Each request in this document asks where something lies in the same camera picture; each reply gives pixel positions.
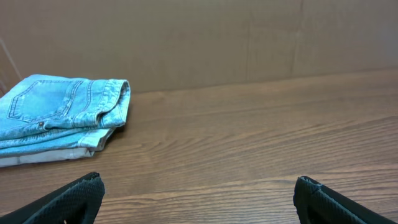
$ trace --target light blue denim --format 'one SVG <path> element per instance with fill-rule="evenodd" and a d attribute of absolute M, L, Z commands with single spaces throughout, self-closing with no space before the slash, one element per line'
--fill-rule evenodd
<path fill-rule="evenodd" d="M 126 123 L 129 100 L 127 80 L 31 75 L 0 98 L 0 157 L 95 151 Z"/>

